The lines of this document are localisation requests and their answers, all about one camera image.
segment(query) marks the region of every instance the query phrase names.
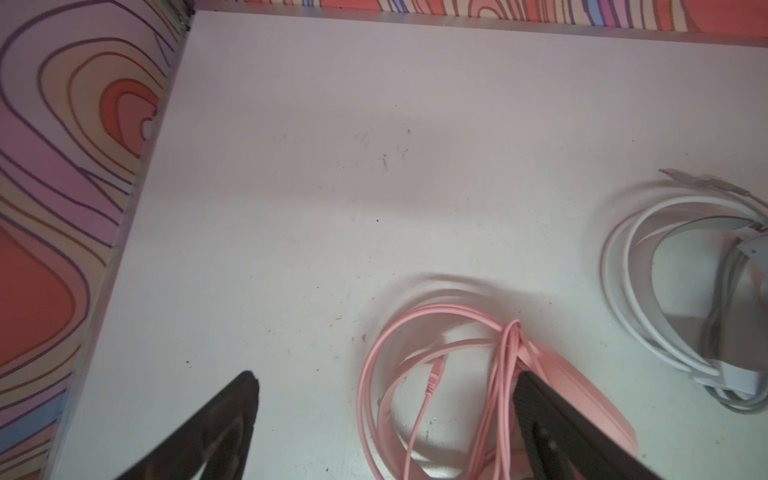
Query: pink cable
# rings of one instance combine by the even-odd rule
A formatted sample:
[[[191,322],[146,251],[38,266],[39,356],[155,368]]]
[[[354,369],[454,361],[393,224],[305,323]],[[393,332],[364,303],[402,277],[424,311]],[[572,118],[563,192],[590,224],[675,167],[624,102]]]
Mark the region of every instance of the pink cable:
[[[485,400],[485,411],[483,412],[480,426],[478,427],[478,433],[475,437],[475,443],[472,446],[469,465],[465,471],[464,480],[477,480],[482,469],[493,461],[494,473],[493,479],[510,480],[510,466],[511,466],[511,453],[510,453],[510,435],[511,425],[514,422],[514,418],[510,418],[510,401],[511,393],[515,390],[518,375],[521,371],[521,367],[518,364],[518,355],[521,347],[525,346],[530,348],[531,343],[525,336],[521,329],[520,320],[514,319],[510,323],[502,327],[502,325],[495,320],[487,317],[478,310],[471,309],[462,305],[455,305],[452,303],[435,303],[428,306],[419,307],[406,313],[404,316],[398,318],[387,326],[378,339],[373,343],[371,351],[366,357],[366,361],[363,363],[362,372],[360,373],[360,381],[357,389],[357,426],[360,436],[360,442],[362,443],[362,450],[368,461],[368,465],[371,468],[374,478],[377,480],[384,480],[384,476],[379,470],[376,462],[373,458],[373,454],[366,438],[366,425],[371,435],[373,445],[377,450],[381,451],[381,439],[379,437],[378,430],[376,428],[376,422],[373,418],[372,399],[371,399],[371,383],[373,366],[376,363],[384,342],[389,338],[392,333],[395,332],[400,326],[405,325],[407,322],[418,318],[420,316],[432,315],[435,313],[448,313],[452,315],[464,316],[469,319],[473,319],[477,322],[483,323],[486,326],[491,327],[493,330],[501,333],[499,339],[499,348],[494,358],[494,362],[491,368],[491,374],[489,376],[488,391]],[[539,376],[545,379],[545,374],[538,362],[533,359],[533,365],[529,368],[533,369]],[[439,368],[440,372],[436,376],[435,368]],[[432,398],[432,394],[437,388],[440,378],[442,378],[442,366],[435,366],[432,368],[432,375],[430,376],[430,383],[427,387],[427,393],[425,396],[424,404],[419,412],[419,416],[413,427],[411,438],[409,441],[408,449],[406,451],[405,469],[403,472],[403,480],[407,480],[409,477],[410,458],[415,443],[415,437],[418,433],[419,425],[426,411],[426,406],[429,404],[429,400]],[[486,452],[486,445],[488,444],[488,436],[491,431],[491,422],[493,417],[496,417],[497,422],[497,439],[495,453],[493,450]]]

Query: white cable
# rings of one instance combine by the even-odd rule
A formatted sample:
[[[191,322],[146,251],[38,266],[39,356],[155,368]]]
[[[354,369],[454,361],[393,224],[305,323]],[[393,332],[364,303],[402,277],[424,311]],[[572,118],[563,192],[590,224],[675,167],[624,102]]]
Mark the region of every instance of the white cable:
[[[611,235],[608,237],[601,254],[601,285],[603,294],[605,295],[608,305],[610,306],[616,318],[630,333],[630,335],[648,351],[665,361],[667,364],[673,366],[676,369],[683,370],[684,372],[690,372],[695,369],[708,375],[716,376],[719,375],[719,371],[715,367],[711,366],[711,364],[701,359],[700,357],[696,358],[691,354],[684,352],[657,330],[646,313],[643,311],[632,286],[630,276],[630,254],[633,248],[635,248],[644,239],[659,233],[671,231],[686,222],[670,223],[660,229],[655,230],[650,235],[643,236],[640,239],[635,238],[638,229],[653,215],[658,214],[664,209],[682,204],[709,204],[733,210],[738,212],[741,216],[745,216],[750,219],[758,220],[764,218],[764,214],[748,206],[748,204],[728,200],[719,196],[684,195],[669,198],[652,204],[644,210],[640,210],[629,216],[626,220],[619,223],[611,232]],[[614,265],[612,263],[611,257],[616,254],[616,252],[614,252],[616,243],[619,237],[623,234],[626,235],[626,238],[621,245],[621,256],[618,261],[618,265]],[[620,278],[620,282],[618,283],[621,287],[621,294],[625,300],[626,306],[628,307],[628,311],[621,309],[615,292],[611,288],[612,271],[616,271],[618,273],[618,277]]]

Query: white surface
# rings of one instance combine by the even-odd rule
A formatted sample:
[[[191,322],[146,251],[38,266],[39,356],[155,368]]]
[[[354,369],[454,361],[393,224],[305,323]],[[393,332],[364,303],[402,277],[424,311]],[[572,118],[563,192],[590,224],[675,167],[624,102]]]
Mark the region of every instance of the white surface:
[[[768,415],[636,344],[597,264],[658,167],[768,193],[766,78],[755,48],[199,12],[56,478],[113,478],[243,369],[247,478],[369,478],[362,358],[445,288],[519,315],[668,480],[764,478]],[[429,443],[458,449],[482,378],[447,368]]]

